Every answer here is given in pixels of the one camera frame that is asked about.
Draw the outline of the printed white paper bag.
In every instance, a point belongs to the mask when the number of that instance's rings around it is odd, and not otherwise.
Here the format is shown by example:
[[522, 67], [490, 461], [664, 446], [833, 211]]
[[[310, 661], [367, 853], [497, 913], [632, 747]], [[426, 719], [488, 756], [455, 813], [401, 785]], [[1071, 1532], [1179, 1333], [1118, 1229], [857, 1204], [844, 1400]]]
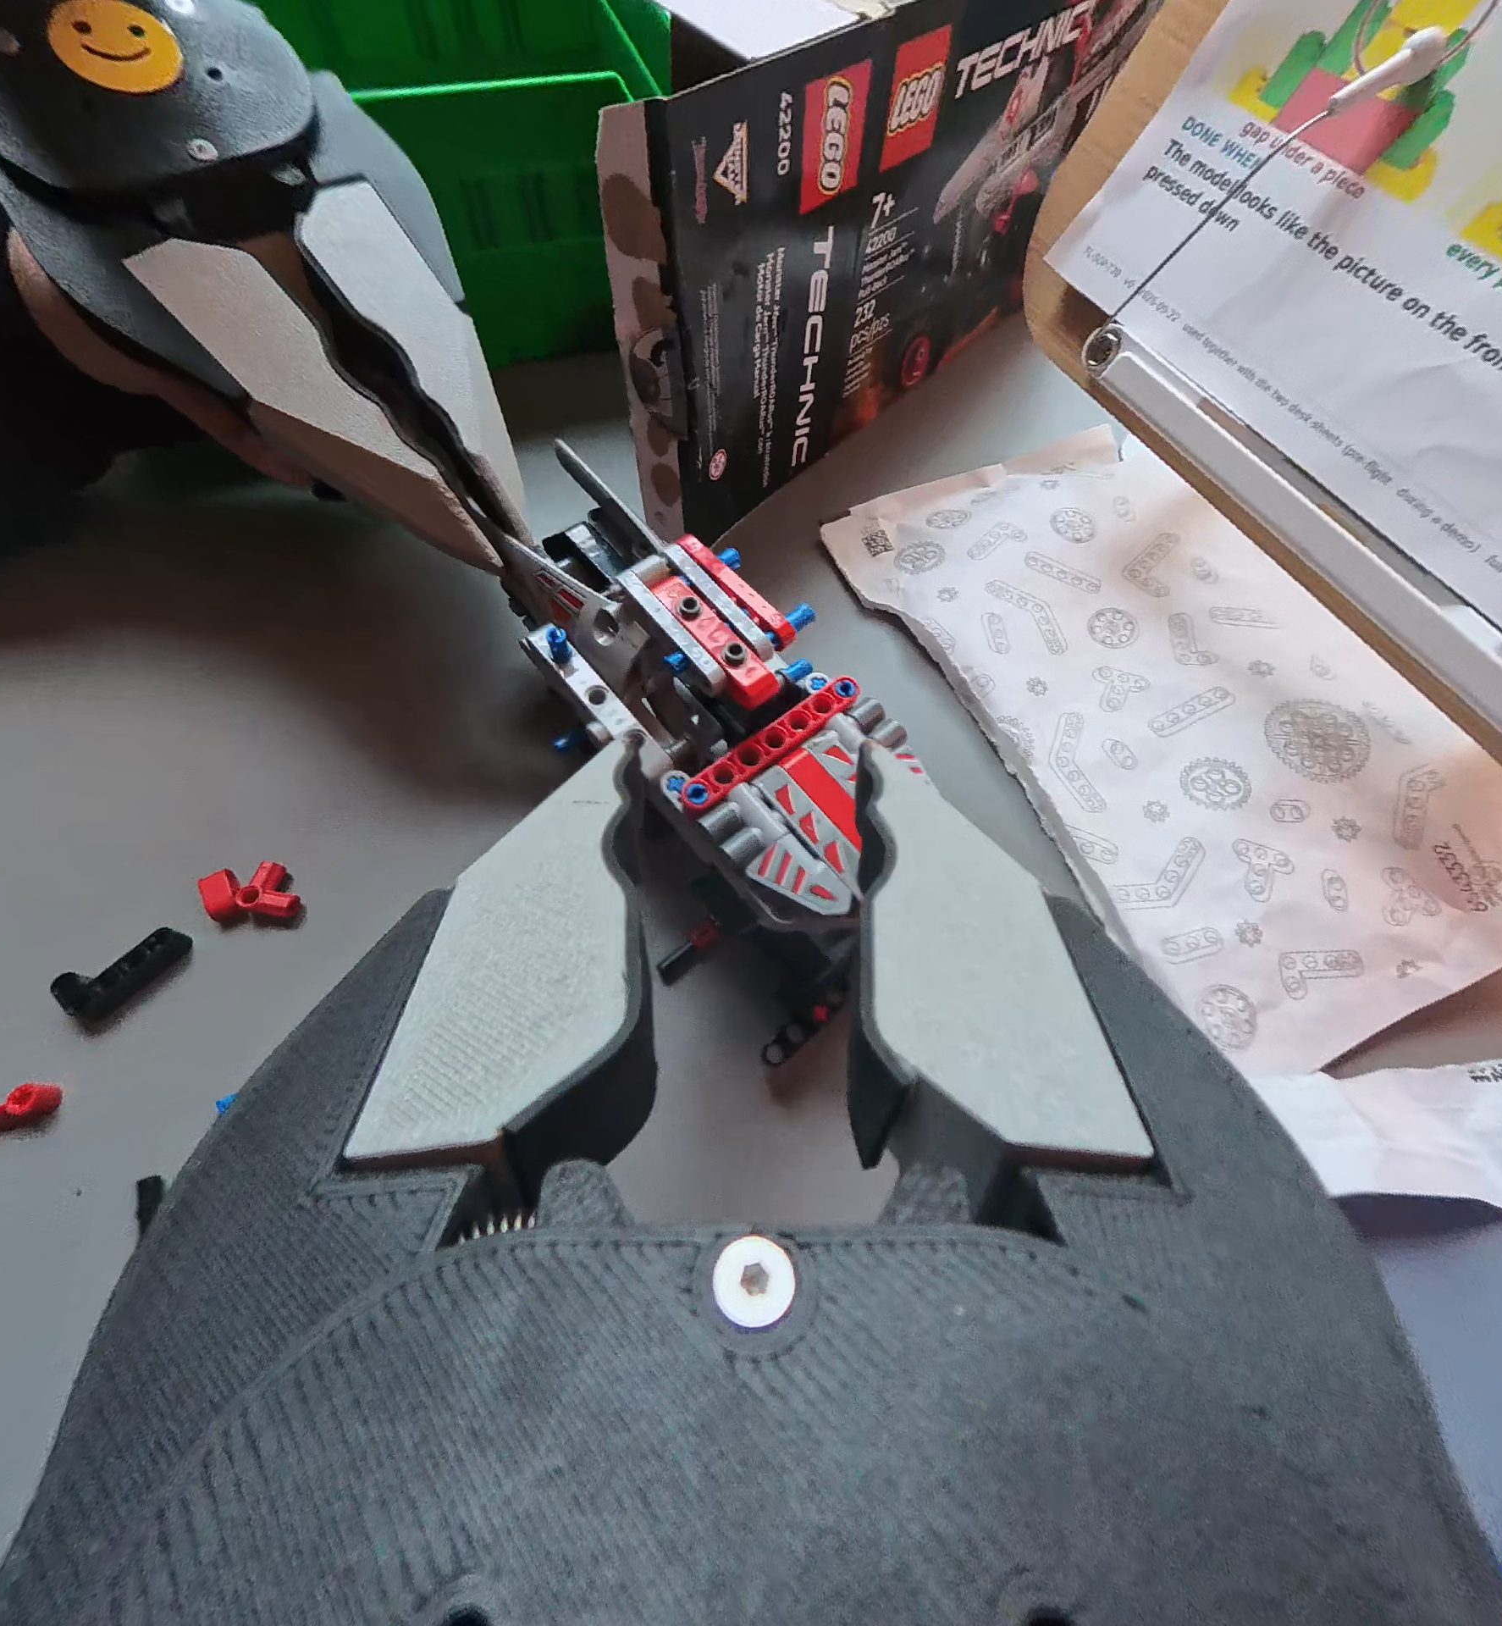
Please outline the printed white paper bag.
[[823, 528], [1243, 1073], [1312, 1073], [1502, 968], [1502, 766], [1107, 429]]

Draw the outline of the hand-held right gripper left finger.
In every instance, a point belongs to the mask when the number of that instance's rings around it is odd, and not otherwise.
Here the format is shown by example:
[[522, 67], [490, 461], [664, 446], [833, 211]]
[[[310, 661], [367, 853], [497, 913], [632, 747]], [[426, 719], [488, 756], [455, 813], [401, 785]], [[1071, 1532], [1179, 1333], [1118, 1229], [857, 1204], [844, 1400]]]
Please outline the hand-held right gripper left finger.
[[657, 1082], [635, 770], [635, 742], [609, 745], [460, 872], [349, 1167], [609, 1163], [635, 1142]]

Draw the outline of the grey red brick vehicle model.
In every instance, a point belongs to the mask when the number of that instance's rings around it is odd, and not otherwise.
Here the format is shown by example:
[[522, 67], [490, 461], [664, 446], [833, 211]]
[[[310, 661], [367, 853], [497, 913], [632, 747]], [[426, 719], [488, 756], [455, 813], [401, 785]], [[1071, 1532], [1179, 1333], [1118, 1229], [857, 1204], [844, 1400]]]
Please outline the grey red brick vehicle model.
[[781, 968], [785, 1022], [761, 1062], [790, 1062], [842, 1009], [861, 930], [857, 780], [867, 745], [908, 772], [906, 728], [861, 684], [790, 647], [810, 606], [781, 613], [734, 550], [660, 539], [565, 441], [594, 508], [535, 554], [503, 539], [525, 652], [579, 714], [560, 750], [641, 737], [642, 827], [690, 853], [703, 923], [657, 965], [675, 985], [729, 936]]

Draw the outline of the white instruction sheet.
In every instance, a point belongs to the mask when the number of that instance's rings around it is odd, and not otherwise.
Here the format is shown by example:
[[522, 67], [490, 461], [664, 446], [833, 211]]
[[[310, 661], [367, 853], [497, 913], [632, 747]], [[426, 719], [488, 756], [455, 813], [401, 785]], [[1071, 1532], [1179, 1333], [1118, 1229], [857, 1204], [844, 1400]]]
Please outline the white instruction sheet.
[[1228, 4], [1049, 267], [1502, 627], [1502, 4]]

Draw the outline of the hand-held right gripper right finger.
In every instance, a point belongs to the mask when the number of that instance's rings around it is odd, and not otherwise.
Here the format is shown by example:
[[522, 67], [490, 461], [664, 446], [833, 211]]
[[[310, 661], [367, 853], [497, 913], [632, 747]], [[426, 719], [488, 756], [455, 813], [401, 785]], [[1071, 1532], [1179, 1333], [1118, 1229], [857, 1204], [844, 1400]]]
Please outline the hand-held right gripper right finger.
[[892, 750], [857, 785], [848, 1107], [866, 1169], [1149, 1169], [1154, 1143], [1044, 889]]

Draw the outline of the green plastic bin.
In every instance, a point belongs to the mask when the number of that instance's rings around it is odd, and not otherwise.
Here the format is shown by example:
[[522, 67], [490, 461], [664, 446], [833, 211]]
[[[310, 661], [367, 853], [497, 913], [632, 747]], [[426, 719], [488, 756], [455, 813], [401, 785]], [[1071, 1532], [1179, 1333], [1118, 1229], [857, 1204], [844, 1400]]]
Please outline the green plastic bin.
[[597, 128], [671, 88], [651, 4], [251, 4], [412, 159], [485, 365], [612, 339]]

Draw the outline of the black cardboard set box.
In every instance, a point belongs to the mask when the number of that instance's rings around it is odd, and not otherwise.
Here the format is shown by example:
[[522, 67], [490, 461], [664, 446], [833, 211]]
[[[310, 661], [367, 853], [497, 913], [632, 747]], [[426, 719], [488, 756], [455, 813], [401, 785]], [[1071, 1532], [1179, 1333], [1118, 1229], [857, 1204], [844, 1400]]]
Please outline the black cardboard set box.
[[721, 539], [1023, 310], [1049, 181], [1161, 4], [669, 4], [726, 67], [599, 115], [646, 518]]

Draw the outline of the white clip bar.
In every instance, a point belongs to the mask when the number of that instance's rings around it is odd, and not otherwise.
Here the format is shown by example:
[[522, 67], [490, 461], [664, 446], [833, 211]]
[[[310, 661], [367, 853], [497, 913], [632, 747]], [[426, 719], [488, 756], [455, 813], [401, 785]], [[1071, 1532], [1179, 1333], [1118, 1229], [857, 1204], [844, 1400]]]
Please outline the white clip bar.
[[1118, 322], [1087, 334], [1083, 368], [1154, 453], [1502, 762], [1502, 631], [1484, 613]]

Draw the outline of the person's left hand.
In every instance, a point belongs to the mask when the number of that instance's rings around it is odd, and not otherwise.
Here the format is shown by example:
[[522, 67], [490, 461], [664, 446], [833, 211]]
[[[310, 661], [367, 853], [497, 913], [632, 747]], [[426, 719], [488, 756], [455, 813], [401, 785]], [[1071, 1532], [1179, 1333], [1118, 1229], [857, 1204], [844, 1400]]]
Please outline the person's left hand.
[[178, 372], [159, 369], [110, 344], [86, 322], [80, 307], [59, 292], [50, 276], [30, 257], [15, 229], [9, 230], [9, 267], [26, 312], [53, 350], [80, 372], [135, 398], [155, 398], [190, 421], [221, 447], [246, 461], [260, 477], [312, 490], [313, 478], [294, 461], [272, 447], [264, 436], [233, 410], [229, 401]]

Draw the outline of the brown instruction board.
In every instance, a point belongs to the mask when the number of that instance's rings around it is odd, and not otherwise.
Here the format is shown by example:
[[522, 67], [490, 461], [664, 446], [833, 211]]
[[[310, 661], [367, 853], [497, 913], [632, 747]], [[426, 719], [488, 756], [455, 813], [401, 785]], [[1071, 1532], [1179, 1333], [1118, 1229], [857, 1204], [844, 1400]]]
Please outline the brown instruction board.
[[1502, 631], [1047, 264], [1224, 10], [1167, 4], [1114, 78], [1038, 219], [1025, 259], [1027, 330], [1073, 386], [1502, 766]]

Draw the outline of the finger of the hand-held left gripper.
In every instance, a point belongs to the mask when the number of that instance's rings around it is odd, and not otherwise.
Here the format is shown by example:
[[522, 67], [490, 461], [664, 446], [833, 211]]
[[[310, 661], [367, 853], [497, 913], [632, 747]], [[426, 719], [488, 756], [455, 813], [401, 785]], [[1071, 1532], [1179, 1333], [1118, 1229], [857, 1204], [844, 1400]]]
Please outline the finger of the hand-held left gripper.
[[316, 192], [297, 243], [335, 355], [482, 526], [532, 542], [514, 444], [470, 317], [364, 181]]
[[230, 379], [249, 423], [283, 458], [445, 554], [503, 571], [507, 537], [470, 518], [345, 377], [297, 233], [233, 246], [166, 238], [133, 254], [128, 276], [190, 339], [190, 356], [209, 356]]

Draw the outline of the black angled brick beam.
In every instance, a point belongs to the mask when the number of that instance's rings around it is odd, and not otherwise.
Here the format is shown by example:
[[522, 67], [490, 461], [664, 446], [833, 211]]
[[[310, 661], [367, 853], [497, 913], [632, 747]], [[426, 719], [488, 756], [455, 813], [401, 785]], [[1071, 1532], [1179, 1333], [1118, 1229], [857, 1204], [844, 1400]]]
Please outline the black angled brick beam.
[[86, 976], [63, 971], [50, 982], [59, 1009], [85, 1027], [99, 1027], [140, 1000], [192, 953], [192, 938], [173, 925], [159, 925], [115, 965]]

